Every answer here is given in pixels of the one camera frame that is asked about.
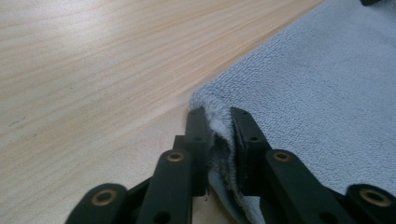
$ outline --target light wood surface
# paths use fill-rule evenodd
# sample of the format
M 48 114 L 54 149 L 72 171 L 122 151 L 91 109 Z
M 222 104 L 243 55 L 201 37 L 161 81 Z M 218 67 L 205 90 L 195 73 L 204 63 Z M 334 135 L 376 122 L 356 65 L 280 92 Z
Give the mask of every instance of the light wood surface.
M 320 0 L 0 3 L 0 223 L 64 223 L 131 188 L 184 133 L 193 90 Z M 216 195 L 193 223 L 230 223 Z

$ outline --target cloth fold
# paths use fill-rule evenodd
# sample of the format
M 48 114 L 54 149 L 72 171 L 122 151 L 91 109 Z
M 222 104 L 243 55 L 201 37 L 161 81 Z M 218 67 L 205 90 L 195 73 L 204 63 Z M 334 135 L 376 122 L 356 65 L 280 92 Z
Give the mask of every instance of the cloth fold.
M 367 183 L 396 195 L 396 1 L 332 0 L 196 90 L 228 147 L 209 182 L 240 223 L 263 223 L 236 186 L 230 107 L 250 112 L 273 148 L 295 153 L 326 187 Z

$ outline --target wooden table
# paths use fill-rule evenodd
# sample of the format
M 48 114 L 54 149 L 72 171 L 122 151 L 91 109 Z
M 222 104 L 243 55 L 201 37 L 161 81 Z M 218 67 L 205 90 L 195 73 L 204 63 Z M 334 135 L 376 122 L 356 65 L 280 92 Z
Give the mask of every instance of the wooden table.
M 320 0 L 0 5 L 0 223 L 63 223 L 131 188 L 184 133 L 193 90 Z M 230 223 L 215 194 L 193 223 Z

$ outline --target gray towel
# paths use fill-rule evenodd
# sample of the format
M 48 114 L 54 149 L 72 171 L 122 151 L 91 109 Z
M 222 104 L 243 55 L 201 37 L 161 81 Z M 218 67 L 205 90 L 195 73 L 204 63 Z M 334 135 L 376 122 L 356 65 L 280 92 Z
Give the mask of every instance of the gray towel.
M 235 183 L 230 107 L 249 111 L 273 148 L 292 151 L 326 187 L 367 183 L 396 195 L 396 1 L 315 8 L 194 92 L 227 140 L 209 181 L 240 222 L 263 223 Z

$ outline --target wood grain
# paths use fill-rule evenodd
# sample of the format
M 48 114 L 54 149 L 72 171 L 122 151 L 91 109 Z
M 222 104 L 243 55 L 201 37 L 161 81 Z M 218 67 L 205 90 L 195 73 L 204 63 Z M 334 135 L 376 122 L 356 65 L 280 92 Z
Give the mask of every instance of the wood grain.
M 0 223 L 63 223 L 90 188 L 149 177 L 192 91 L 319 2 L 0 3 Z M 196 199 L 214 222 L 233 220 Z

